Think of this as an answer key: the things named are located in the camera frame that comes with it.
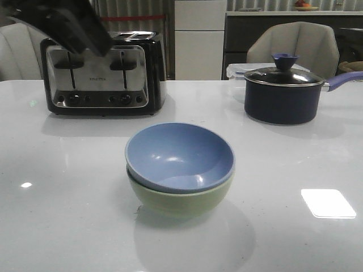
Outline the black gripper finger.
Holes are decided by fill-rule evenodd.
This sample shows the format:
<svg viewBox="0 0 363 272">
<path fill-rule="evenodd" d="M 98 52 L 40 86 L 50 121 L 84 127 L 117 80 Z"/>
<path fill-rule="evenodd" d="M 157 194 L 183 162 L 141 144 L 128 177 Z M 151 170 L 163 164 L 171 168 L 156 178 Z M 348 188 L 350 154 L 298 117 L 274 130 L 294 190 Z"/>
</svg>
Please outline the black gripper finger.
<svg viewBox="0 0 363 272">
<path fill-rule="evenodd" d="M 104 56 L 111 48 L 111 37 L 89 1 L 57 1 L 54 10 L 60 17 L 54 40 L 67 50 L 81 54 L 85 49 Z"/>
<path fill-rule="evenodd" d="M 1 1 L 2 14 L 49 36 L 72 53 L 82 53 L 85 1 Z"/>
</svg>

